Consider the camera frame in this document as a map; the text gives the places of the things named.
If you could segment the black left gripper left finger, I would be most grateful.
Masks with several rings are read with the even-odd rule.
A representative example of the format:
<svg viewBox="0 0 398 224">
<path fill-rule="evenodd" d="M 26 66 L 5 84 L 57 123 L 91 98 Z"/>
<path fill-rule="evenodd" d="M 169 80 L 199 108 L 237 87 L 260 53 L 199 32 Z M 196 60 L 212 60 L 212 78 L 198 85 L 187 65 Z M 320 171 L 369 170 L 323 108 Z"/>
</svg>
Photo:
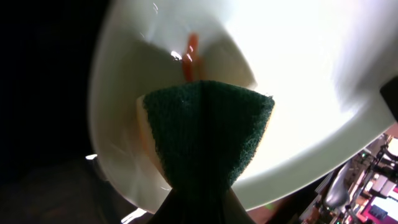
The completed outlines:
<svg viewBox="0 0 398 224">
<path fill-rule="evenodd" d="M 158 211 L 147 224 L 197 224 L 197 207 L 179 191 L 172 189 Z"/>
</svg>

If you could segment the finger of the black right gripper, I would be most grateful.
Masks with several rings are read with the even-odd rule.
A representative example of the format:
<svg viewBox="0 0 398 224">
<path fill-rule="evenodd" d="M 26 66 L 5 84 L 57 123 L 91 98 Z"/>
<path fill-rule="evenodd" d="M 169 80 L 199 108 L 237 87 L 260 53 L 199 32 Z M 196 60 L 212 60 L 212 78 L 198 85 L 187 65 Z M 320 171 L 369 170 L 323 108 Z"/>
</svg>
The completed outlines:
<svg viewBox="0 0 398 224">
<path fill-rule="evenodd" d="M 386 102 L 389 111 L 398 122 L 398 76 L 394 76 L 380 89 L 380 94 Z"/>
</svg>

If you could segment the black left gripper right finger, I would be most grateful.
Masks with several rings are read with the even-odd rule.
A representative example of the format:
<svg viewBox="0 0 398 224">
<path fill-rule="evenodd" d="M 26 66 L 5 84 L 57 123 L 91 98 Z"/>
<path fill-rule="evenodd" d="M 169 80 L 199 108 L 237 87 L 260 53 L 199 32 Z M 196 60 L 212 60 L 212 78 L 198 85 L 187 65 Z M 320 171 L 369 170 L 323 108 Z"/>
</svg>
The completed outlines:
<svg viewBox="0 0 398 224">
<path fill-rule="evenodd" d="M 209 207 L 205 220 L 208 224 L 255 224 L 232 188 L 229 188 Z"/>
</svg>

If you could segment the green and yellow sponge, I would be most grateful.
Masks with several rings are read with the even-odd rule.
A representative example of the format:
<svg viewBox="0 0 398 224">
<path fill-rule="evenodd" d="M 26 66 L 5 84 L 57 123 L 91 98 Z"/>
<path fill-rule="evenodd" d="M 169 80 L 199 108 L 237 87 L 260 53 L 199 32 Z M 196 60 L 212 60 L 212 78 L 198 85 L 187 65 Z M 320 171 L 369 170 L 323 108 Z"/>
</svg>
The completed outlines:
<svg viewBox="0 0 398 224">
<path fill-rule="evenodd" d="M 253 159 L 274 99 L 236 85 L 203 80 L 137 99 L 142 145 L 183 197 L 222 196 Z"/>
</svg>

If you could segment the light green plate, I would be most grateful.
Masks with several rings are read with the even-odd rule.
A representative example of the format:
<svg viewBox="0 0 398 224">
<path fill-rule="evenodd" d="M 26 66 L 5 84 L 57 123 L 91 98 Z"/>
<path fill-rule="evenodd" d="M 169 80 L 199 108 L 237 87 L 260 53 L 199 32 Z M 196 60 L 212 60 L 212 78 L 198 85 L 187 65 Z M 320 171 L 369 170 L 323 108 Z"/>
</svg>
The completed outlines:
<svg viewBox="0 0 398 224">
<path fill-rule="evenodd" d="M 91 72 L 91 142 L 105 178 L 143 210 L 170 187 L 142 150 L 136 99 L 183 83 L 192 32 L 209 79 L 275 100 L 233 185 L 248 210 L 319 179 L 394 123 L 379 90 L 397 73 L 396 1 L 113 1 Z"/>
</svg>

